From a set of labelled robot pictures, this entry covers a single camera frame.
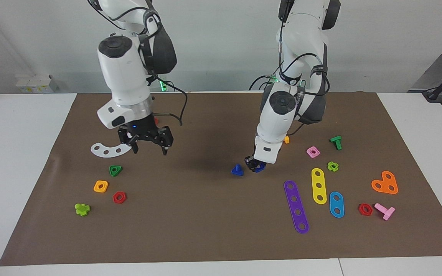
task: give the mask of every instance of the blue plastic strip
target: blue plastic strip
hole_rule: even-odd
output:
[[[344,210],[344,197],[340,192],[331,192],[330,193],[330,213],[336,218],[342,218],[345,214]]]

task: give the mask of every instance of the pink t-shaped piece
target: pink t-shaped piece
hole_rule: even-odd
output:
[[[389,209],[384,208],[383,205],[376,203],[375,208],[383,213],[383,219],[388,220],[391,217],[391,214],[395,211],[395,208],[390,207]]]
[[[320,151],[316,148],[316,147],[311,147],[309,149],[307,149],[307,154],[311,157],[311,158],[315,158],[317,156],[320,155]]]

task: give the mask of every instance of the pink square piece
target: pink square piece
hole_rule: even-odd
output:
[[[311,158],[315,158],[317,156],[320,155],[320,151],[316,148],[316,147],[311,147],[309,149],[307,149],[307,154],[311,157]]]

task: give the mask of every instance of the orange heart-shaped piece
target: orange heart-shaped piece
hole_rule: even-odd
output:
[[[389,171],[383,171],[381,173],[383,180],[373,180],[371,186],[376,192],[384,192],[386,194],[397,194],[398,185],[395,175]]]

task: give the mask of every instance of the white table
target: white table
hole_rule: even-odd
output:
[[[0,257],[75,94],[0,95]],[[442,107],[420,94],[379,98],[442,204]],[[441,275],[442,257],[0,267],[0,275]]]

